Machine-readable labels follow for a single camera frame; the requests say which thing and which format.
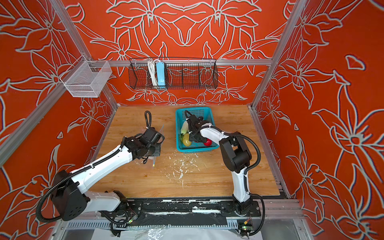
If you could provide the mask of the red apple toy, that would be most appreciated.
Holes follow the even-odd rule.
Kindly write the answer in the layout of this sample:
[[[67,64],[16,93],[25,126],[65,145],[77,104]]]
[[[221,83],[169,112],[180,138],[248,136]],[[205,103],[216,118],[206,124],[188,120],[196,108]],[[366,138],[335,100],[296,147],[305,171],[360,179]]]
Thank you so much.
[[[210,147],[212,144],[213,142],[210,139],[207,139],[206,142],[204,143],[206,147]]]

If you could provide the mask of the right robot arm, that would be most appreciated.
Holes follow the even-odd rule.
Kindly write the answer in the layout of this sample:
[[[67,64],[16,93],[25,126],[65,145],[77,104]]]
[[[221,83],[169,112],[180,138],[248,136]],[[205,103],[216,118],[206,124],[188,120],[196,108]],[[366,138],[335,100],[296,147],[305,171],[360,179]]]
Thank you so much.
[[[248,219],[239,227],[237,233],[242,237],[251,237],[259,232],[264,225],[266,210],[263,198],[253,194],[249,187],[249,171],[261,162],[261,151],[256,143],[240,132],[227,133],[202,117],[184,111],[190,141],[207,143],[209,140],[220,146],[223,162],[232,174],[234,192],[231,201],[221,201],[222,215],[235,214]],[[252,210],[258,207],[254,199],[259,199],[262,206],[261,221],[258,227],[252,224]]]

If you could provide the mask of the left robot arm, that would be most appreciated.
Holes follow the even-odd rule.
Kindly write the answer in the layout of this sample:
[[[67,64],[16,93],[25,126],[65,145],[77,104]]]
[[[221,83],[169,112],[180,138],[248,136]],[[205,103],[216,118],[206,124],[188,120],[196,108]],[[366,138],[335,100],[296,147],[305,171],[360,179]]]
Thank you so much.
[[[70,173],[63,170],[55,175],[53,185],[41,197],[36,218],[42,223],[70,221],[82,213],[99,212],[112,224],[124,225],[131,220],[127,198],[119,191],[92,192],[91,187],[119,167],[160,156],[165,140],[152,127],[152,114],[145,111],[146,130],[133,137],[123,137],[121,144],[94,162]]]

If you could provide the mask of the yellow potato toy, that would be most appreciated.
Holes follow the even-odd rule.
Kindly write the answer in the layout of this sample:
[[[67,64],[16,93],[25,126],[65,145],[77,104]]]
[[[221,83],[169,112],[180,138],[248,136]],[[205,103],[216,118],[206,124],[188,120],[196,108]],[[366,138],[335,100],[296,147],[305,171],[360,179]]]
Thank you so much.
[[[185,147],[189,147],[192,145],[192,142],[190,141],[190,134],[189,133],[186,133],[185,135],[183,135],[182,143]]]

